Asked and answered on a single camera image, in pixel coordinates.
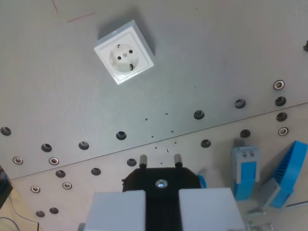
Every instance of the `black screw hole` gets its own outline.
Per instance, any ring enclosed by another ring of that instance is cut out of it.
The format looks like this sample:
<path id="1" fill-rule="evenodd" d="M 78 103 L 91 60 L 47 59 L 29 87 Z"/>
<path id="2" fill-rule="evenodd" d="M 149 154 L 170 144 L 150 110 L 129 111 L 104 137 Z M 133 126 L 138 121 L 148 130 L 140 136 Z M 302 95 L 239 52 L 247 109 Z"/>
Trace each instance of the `black screw hole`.
<path id="1" fill-rule="evenodd" d="M 201 110 L 195 111 L 193 117 L 195 119 L 202 119 L 204 117 L 204 112 Z"/>
<path id="2" fill-rule="evenodd" d="M 279 122 L 283 122 L 287 119 L 288 115 L 286 112 L 280 112 L 277 116 L 276 116 L 276 120 Z"/>
<path id="3" fill-rule="evenodd" d="M 95 168 L 92 168 L 91 173 L 95 176 L 98 176 L 102 173 L 102 171 L 99 168 L 95 167 Z"/>
<path id="4" fill-rule="evenodd" d="M 283 96 L 279 96 L 276 100 L 275 100 L 275 104 L 276 106 L 283 106 L 285 105 L 285 103 L 287 102 L 287 99 Z"/>
<path id="5" fill-rule="evenodd" d="M 242 138 L 247 138 L 247 137 L 249 137 L 249 136 L 250 136 L 250 131 L 247 130 L 247 129 L 244 129 L 244 130 L 241 131 L 241 133 L 240 133 L 240 137 L 242 137 Z"/>
<path id="6" fill-rule="evenodd" d="M 49 211 L 52 213 L 52 214 L 58 214 L 59 213 L 59 210 L 57 208 L 50 208 Z"/>
<path id="7" fill-rule="evenodd" d="M 58 170 L 58 171 L 56 171 L 56 176 L 60 177 L 60 178 L 63 178 L 63 177 L 65 177 L 65 172 L 62 171 L 62 170 Z"/>
<path id="8" fill-rule="evenodd" d="M 115 136 L 118 140 L 121 141 L 126 139 L 126 133 L 123 131 L 119 131 Z"/>
<path id="9" fill-rule="evenodd" d="M 135 159 L 128 159 L 126 163 L 128 166 L 134 167 L 137 164 L 137 161 Z"/>
<path id="10" fill-rule="evenodd" d="M 89 143 L 85 141 L 80 142 L 78 146 L 81 150 L 87 150 L 90 147 Z"/>
<path id="11" fill-rule="evenodd" d="M 0 131 L 1 131 L 2 135 L 4 135 L 4 136 L 9 136 L 12 133 L 12 131 L 8 127 L 2 127 L 0 129 Z"/>
<path id="12" fill-rule="evenodd" d="M 50 144 L 47 144 L 47 143 L 42 144 L 41 149 L 42 149 L 44 152 L 47 152 L 47 153 L 49 153 L 49 152 L 52 151 L 51 145 L 50 145 Z"/>
<path id="13" fill-rule="evenodd" d="M 246 106 L 246 101 L 245 100 L 239 99 L 239 100 L 235 101 L 235 107 L 237 109 L 242 109 L 245 106 Z"/>
<path id="14" fill-rule="evenodd" d="M 37 211 L 35 213 L 39 218 L 43 218 L 45 216 L 45 213 L 43 211 Z"/>
<path id="15" fill-rule="evenodd" d="M 211 141 L 210 140 L 203 140 L 203 141 L 201 141 L 201 147 L 208 148 L 209 146 L 211 146 Z"/>

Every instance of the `cable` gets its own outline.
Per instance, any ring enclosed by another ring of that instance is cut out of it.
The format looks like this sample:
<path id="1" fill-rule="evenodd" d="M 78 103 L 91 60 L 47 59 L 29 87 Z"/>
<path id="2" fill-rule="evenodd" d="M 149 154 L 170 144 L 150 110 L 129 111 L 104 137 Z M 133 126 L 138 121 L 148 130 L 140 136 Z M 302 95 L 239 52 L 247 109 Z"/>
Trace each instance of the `cable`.
<path id="1" fill-rule="evenodd" d="M 1 217 L 0 219 L 8 219 L 8 220 L 10 220 L 11 222 L 13 222 L 14 223 L 14 225 L 16 226 L 16 228 L 18 229 L 18 231 L 20 231 L 20 229 L 19 229 L 19 227 L 18 227 L 18 225 L 15 223 L 15 221 L 13 221 L 12 219 L 9 219 L 9 218 L 6 218 L 6 217 Z"/>

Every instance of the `power socket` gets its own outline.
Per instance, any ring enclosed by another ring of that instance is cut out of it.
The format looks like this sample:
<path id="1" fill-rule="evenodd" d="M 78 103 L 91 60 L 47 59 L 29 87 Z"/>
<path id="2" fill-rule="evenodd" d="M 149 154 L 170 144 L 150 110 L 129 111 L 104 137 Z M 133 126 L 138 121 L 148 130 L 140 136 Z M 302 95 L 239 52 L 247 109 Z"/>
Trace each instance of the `power socket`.
<path id="1" fill-rule="evenodd" d="M 94 50 L 117 84 L 154 66 L 154 55 L 135 20 L 98 40 Z"/>

